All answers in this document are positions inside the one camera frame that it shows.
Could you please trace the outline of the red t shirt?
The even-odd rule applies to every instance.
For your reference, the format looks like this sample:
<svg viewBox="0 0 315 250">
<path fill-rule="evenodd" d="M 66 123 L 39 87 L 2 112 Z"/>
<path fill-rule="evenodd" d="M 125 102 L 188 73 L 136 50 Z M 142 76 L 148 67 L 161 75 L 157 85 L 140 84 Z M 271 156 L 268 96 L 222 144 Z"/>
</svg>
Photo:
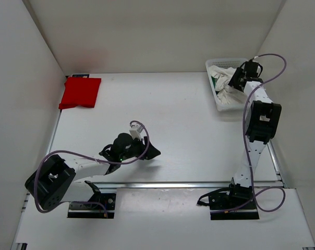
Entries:
<svg viewBox="0 0 315 250">
<path fill-rule="evenodd" d="M 64 83 L 65 91 L 58 108 L 94 108 L 101 82 L 101 78 L 69 77 Z"/>
</svg>

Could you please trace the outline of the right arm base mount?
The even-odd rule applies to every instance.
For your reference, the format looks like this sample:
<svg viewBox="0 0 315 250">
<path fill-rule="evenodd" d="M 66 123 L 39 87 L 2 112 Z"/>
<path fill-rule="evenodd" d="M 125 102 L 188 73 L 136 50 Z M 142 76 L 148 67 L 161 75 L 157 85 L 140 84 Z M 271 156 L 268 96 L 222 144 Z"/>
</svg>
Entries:
<svg viewBox="0 0 315 250">
<path fill-rule="evenodd" d="M 199 197 L 198 206 L 208 206 L 211 220 L 258 220 L 251 187 L 230 184 Z"/>
</svg>

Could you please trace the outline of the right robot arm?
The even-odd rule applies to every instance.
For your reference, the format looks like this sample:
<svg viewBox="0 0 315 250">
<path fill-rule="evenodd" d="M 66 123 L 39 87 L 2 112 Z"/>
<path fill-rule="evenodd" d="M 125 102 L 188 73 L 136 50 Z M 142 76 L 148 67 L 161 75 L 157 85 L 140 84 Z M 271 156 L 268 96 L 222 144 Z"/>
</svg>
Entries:
<svg viewBox="0 0 315 250">
<path fill-rule="evenodd" d="M 244 158 L 225 194 L 225 203 L 237 208 L 253 198 L 253 178 L 260 156 L 274 138 L 282 107 L 273 102 L 260 78 L 263 67 L 254 60 L 244 62 L 232 76 L 229 85 L 242 91 L 247 99 L 243 112 Z"/>
</svg>

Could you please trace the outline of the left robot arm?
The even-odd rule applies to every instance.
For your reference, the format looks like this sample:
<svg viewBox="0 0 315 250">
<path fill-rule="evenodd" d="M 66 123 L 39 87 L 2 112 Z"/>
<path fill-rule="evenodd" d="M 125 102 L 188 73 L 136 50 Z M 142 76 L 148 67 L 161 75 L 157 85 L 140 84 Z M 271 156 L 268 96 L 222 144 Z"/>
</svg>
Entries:
<svg viewBox="0 0 315 250">
<path fill-rule="evenodd" d="M 141 127 L 120 133 L 112 144 L 106 145 L 96 156 L 57 150 L 47 154 L 37 170 L 26 180 L 25 188 L 33 196 L 36 209 L 49 213 L 62 203 L 77 203 L 92 209 L 101 207 L 98 188 L 89 181 L 93 176 L 106 176 L 122 165 L 138 160 L 152 160 L 161 152 L 149 135 L 141 136 Z"/>
</svg>

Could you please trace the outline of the white t shirt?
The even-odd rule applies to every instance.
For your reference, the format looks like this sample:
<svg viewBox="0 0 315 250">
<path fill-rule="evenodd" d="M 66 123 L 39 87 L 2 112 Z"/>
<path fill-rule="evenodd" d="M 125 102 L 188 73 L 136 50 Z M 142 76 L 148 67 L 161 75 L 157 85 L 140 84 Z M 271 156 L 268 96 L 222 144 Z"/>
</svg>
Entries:
<svg viewBox="0 0 315 250">
<path fill-rule="evenodd" d="M 209 73 L 216 78 L 216 91 L 219 102 L 223 105 L 244 104 L 247 96 L 231 86 L 228 85 L 231 77 L 235 72 L 235 68 L 229 67 L 227 69 L 212 65 L 209 67 Z"/>
</svg>

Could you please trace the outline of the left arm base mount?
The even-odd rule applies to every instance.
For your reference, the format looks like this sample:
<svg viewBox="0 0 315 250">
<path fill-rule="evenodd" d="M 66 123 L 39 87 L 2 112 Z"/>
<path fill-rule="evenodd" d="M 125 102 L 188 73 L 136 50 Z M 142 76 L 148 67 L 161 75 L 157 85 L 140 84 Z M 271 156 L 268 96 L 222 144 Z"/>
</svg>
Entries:
<svg viewBox="0 0 315 250">
<path fill-rule="evenodd" d="M 100 189 L 88 201 L 69 203 L 67 218 L 113 219 L 115 216 L 116 189 Z"/>
</svg>

